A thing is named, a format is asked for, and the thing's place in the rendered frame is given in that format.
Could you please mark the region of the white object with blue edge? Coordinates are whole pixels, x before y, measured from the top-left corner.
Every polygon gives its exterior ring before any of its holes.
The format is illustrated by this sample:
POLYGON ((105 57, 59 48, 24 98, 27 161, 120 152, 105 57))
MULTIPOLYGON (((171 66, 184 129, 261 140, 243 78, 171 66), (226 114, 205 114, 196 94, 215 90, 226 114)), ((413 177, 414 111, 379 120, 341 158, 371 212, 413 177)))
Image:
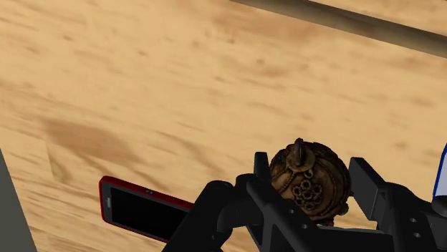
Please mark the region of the white object with blue edge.
POLYGON ((447 196, 447 143, 441 153, 432 200, 435 200, 437 196, 447 196))

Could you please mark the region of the red phone with black screen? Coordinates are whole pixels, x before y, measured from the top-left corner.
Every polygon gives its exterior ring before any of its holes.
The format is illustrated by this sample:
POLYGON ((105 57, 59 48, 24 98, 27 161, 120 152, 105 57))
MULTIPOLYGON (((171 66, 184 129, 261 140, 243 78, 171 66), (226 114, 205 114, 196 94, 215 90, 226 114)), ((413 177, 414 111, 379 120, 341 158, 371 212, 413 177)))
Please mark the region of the red phone with black screen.
POLYGON ((106 223, 165 243, 193 207, 188 201, 107 175, 98 186, 106 223))

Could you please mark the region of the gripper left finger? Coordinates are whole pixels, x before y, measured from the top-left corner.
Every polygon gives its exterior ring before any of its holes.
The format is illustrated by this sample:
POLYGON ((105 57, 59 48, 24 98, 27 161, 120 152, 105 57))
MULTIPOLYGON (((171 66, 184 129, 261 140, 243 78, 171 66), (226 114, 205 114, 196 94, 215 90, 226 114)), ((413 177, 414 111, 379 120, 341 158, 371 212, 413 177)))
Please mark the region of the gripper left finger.
POLYGON ((209 182, 162 252, 223 252, 234 228, 245 226, 259 252, 319 252, 311 240, 319 228, 271 184, 265 152, 254 155, 254 171, 234 185, 209 182))

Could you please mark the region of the brown ornate round ball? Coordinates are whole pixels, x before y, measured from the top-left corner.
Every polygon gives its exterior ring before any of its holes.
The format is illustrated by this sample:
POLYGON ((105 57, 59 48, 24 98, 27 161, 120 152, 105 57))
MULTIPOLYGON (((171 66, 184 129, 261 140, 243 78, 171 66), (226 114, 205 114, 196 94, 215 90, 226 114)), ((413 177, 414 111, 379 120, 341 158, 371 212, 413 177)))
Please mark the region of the brown ornate round ball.
POLYGON ((271 159, 269 171, 277 192, 317 225, 333 226, 336 216, 348 212, 350 174, 328 146, 298 138, 271 159))

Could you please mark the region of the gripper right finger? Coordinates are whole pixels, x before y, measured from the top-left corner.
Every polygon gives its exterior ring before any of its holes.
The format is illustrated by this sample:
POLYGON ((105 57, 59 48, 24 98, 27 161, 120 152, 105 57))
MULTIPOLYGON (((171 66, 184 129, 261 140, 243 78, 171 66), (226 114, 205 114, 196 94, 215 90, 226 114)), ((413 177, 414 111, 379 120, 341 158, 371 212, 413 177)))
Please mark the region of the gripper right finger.
POLYGON ((385 181, 362 157, 349 164, 353 197, 377 229, 393 237, 395 252, 447 252, 447 195, 431 202, 385 181))

